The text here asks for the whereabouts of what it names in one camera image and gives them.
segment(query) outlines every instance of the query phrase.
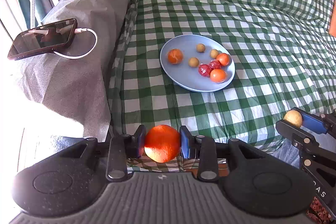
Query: orange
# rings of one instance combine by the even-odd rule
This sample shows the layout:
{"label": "orange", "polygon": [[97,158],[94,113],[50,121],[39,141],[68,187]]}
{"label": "orange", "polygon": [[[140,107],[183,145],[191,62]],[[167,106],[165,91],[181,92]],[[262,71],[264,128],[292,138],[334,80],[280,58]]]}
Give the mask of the orange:
{"label": "orange", "polygon": [[179,64],[183,60],[183,53],[178,49],[174,48],[168,52],[168,61],[173,64]]}
{"label": "orange", "polygon": [[213,69],[210,73],[210,79],[213,82],[222,83],[224,82],[225,78],[226,78],[226,72],[223,71],[222,69]]}
{"label": "orange", "polygon": [[217,55],[216,59],[221,63],[222,66],[227,66],[230,63],[230,56],[225,53]]}
{"label": "orange", "polygon": [[167,162],[175,158],[181,148],[180,133],[165,124],[153,127],[145,138],[145,152],[156,162]]}

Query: ribbed gray surface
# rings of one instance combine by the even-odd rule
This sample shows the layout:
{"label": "ribbed gray surface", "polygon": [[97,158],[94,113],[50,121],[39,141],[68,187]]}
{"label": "ribbed gray surface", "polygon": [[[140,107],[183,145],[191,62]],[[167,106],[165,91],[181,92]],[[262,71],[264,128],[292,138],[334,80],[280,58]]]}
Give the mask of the ribbed gray surface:
{"label": "ribbed gray surface", "polygon": [[263,219],[232,206],[213,183],[202,183],[192,173],[135,172],[121,183],[110,183],[91,207],[71,216],[42,219],[19,214],[11,223],[24,224],[305,224],[305,215]]}

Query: smartphone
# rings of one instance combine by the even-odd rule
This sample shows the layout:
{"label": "smartphone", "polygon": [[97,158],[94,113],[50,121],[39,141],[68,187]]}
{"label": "smartphone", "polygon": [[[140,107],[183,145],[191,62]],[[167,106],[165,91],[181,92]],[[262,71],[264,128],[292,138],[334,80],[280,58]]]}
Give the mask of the smartphone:
{"label": "smartphone", "polygon": [[71,18],[24,31],[15,38],[7,58],[19,60],[67,48],[76,28],[77,20]]}

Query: phone screen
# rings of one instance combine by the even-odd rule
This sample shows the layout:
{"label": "phone screen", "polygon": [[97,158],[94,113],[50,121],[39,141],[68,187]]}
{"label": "phone screen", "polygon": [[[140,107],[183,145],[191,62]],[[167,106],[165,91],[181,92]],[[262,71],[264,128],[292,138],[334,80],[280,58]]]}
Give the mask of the phone screen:
{"label": "phone screen", "polygon": [[20,33],[9,50],[8,58],[45,47],[67,43],[74,19],[68,19]]}

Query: gingham fabric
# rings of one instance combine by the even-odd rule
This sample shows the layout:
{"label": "gingham fabric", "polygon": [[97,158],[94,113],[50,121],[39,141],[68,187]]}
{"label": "gingham fabric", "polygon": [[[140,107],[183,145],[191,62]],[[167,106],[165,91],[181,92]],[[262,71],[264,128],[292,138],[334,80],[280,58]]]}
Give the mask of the gingham fabric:
{"label": "gingham fabric", "polygon": [[[333,2],[138,0],[110,82],[114,129],[134,134],[139,124],[186,125],[216,142],[239,138],[274,151],[282,141],[275,123],[286,111],[336,107],[336,39],[327,32]],[[160,49],[182,34],[209,37],[229,51],[236,75],[227,88],[191,92],[165,74]]]}

